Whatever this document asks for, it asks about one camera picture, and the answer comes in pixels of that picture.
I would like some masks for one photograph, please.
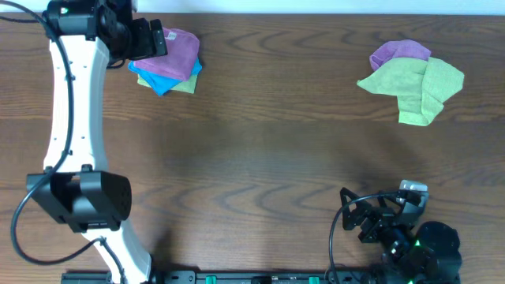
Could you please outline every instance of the wood grain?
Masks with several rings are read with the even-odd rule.
[[[127,68],[107,73],[110,171],[133,185],[131,219],[157,263],[202,270],[319,269],[341,187],[360,194],[423,181],[423,220],[458,229],[464,283],[505,278],[505,21],[502,17],[146,14],[200,38],[195,95],[159,98]],[[400,125],[394,98],[356,81],[382,43],[415,39],[466,75],[428,127]],[[15,256],[8,235],[27,173],[41,171],[51,127],[47,39],[0,23],[0,282],[58,282],[104,269],[86,252],[58,267]],[[85,243],[29,204],[19,227],[34,256]],[[364,266],[378,245],[335,234],[335,258]]]

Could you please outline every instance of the towel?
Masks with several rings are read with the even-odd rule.
[[[431,54],[428,48],[410,39],[390,41],[370,55],[370,65],[376,71],[392,58],[417,58],[428,61]]]
[[[160,76],[188,80],[195,65],[200,41],[194,34],[176,28],[163,28],[163,34],[167,54],[135,61],[134,66]]]
[[[443,103],[463,88],[465,75],[437,58],[394,58],[357,85],[372,94],[398,97],[398,122],[429,125]]]
[[[137,73],[144,80],[146,80],[148,82],[148,84],[152,87],[152,89],[155,91],[155,93],[159,96],[164,95],[166,92],[168,92],[170,89],[175,87],[177,84],[181,83],[181,80],[175,80],[173,78],[163,77],[163,76],[156,75],[154,73],[150,73],[148,71],[139,69],[139,68],[135,67],[133,62],[130,62],[128,64],[128,69],[134,73]],[[194,66],[193,66],[193,70],[191,71],[191,74],[198,75],[198,73],[200,73],[201,70],[202,70],[202,65],[200,64],[200,61],[197,58]]]
[[[137,84],[139,84],[141,86],[145,86],[145,87],[151,88],[151,85],[146,80],[144,80],[138,74],[137,74],[137,76],[138,76]],[[171,91],[180,91],[180,92],[187,92],[189,94],[194,94],[195,93],[195,87],[196,87],[196,79],[197,79],[197,77],[198,77],[198,75],[191,75],[191,77],[189,78],[189,80],[182,81],[181,83],[176,84],[171,89]]]

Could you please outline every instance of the pink cloth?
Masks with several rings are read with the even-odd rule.
[[[373,71],[376,71],[393,58],[417,58],[428,61],[431,54],[432,52],[428,48],[410,39],[390,41],[370,55],[370,65],[372,65]]]
[[[200,41],[190,33],[176,28],[163,28],[165,56],[138,60],[133,65],[139,69],[176,80],[188,80],[191,76]]]

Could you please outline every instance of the green cloth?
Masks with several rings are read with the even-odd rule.
[[[144,80],[140,75],[138,75],[137,83],[139,85],[145,86],[150,88],[151,85]],[[187,81],[182,81],[179,84],[176,84],[171,91],[180,91],[180,92],[187,92],[189,94],[194,94],[195,93],[195,87],[196,87],[196,79],[198,78],[198,75],[191,75]]]
[[[437,58],[393,58],[357,85],[372,94],[395,95],[398,122],[429,125],[443,109],[443,102],[463,88],[465,75]]]

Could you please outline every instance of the folded towel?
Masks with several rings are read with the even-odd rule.
[[[128,64],[128,69],[134,73],[137,73],[144,80],[146,80],[148,82],[148,84],[152,87],[152,89],[155,91],[155,93],[159,96],[164,95],[166,92],[168,92],[170,89],[175,87],[177,84],[181,83],[181,80],[175,80],[172,78],[163,77],[163,76],[156,75],[154,73],[150,73],[148,71],[139,69],[139,68],[135,67],[133,62],[130,62]],[[200,73],[201,70],[202,70],[202,65],[200,64],[200,61],[197,58],[195,65],[193,67],[193,70],[191,71],[191,74],[198,75],[198,73]]]
[[[163,28],[165,35],[165,56],[158,56],[135,61],[139,69],[177,80],[188,80],[195,65],[200,48],[198,38],[190,33],[176,28]]]
[[[151,85],[144,80],[139,74],[137,74],[138,79],[137,79],[137,84],[141,86],[145,86],[148,88],[152,88]],[[189,94],[194,94],[195,93],[195,88],[196,88],[196,79],[198,78],[198,75],[191,75],[189,80],[187,81],[182,81],[179,84],[176,84],[171,91],[180,91],[180,92],[187,92]]]

